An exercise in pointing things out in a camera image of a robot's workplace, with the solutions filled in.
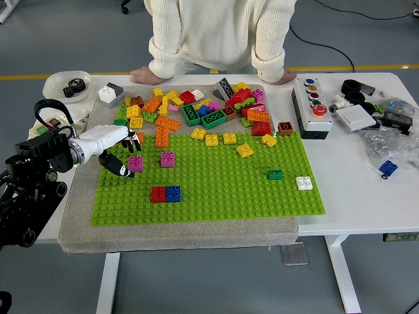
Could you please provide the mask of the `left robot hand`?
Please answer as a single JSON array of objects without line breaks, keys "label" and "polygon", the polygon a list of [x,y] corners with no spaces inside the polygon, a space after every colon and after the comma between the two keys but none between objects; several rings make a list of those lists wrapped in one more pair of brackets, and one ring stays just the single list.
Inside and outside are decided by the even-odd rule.
[{"label": "left robot hand", "polygon": [[137,151],[141,151],[138,136],[128,127],[118,125],[96,126],[72,140],[71,146],[76,152],[73,162],[76,166],[82,166],[87,163],[90,157],[98,156],[99,163],[112,174],[121,177],[134,177],[134,174],[107,150],[119,142],[131,153],[134,152],[133,144]]}]

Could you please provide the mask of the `person's left hand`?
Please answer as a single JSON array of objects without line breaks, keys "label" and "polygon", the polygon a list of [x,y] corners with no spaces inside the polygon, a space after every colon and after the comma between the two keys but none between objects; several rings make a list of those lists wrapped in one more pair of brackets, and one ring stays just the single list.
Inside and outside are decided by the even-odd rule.
[{"label": "person's left hand", "polygon": [[288,82],[291,82],[292,80],[295,80],[296,77],[297,77],[296,73],[292,72],[288,67],[283,67],[282,78],[277,82],[272,82],[271,85],[287,84]]}]

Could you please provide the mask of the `person's right hand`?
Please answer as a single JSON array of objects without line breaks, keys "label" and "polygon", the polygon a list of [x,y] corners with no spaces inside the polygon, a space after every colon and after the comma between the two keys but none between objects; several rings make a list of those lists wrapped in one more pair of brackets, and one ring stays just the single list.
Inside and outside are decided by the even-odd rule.
[{"label": "person's right hand", "polygon": [[162,84],[166,80],[156,76],[148,66],[143,66],[140,69],[136,69],[130,72],[132,76],[130,81],[134,83],[141,83],[150,86],[156,86]]}]

